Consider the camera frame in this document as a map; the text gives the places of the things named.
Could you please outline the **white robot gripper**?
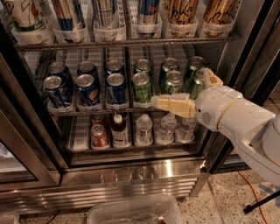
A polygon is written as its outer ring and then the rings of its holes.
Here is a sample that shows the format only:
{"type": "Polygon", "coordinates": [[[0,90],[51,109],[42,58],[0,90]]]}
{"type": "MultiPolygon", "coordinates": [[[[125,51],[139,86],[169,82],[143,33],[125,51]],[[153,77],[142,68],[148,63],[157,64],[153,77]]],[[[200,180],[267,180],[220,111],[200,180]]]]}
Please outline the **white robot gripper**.
{"type": "Polygon", "coordinates": [[[194,100],[189,94],[161,94],[151,97],[152,106],[183,118],[194,118],[211,131],[218,130],[221,116],[243,95],[227,86],[210,68],[203,69],[205,88],[194,100]]]}

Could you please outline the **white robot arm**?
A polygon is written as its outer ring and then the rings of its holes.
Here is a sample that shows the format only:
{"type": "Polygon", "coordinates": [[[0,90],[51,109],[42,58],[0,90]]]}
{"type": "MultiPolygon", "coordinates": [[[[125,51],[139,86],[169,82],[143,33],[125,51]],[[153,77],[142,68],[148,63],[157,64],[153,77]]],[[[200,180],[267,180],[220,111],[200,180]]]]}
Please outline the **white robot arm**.
{"type": "Polygon", "coordinates": [[[161,94],[152,106],[183,118],[196,118],[227,137],[240,158],[263,179],[280,186],[280,116],[225,86],[209,68],[201,70],[205,87],[196,99],[188,94],[161,94]]]}

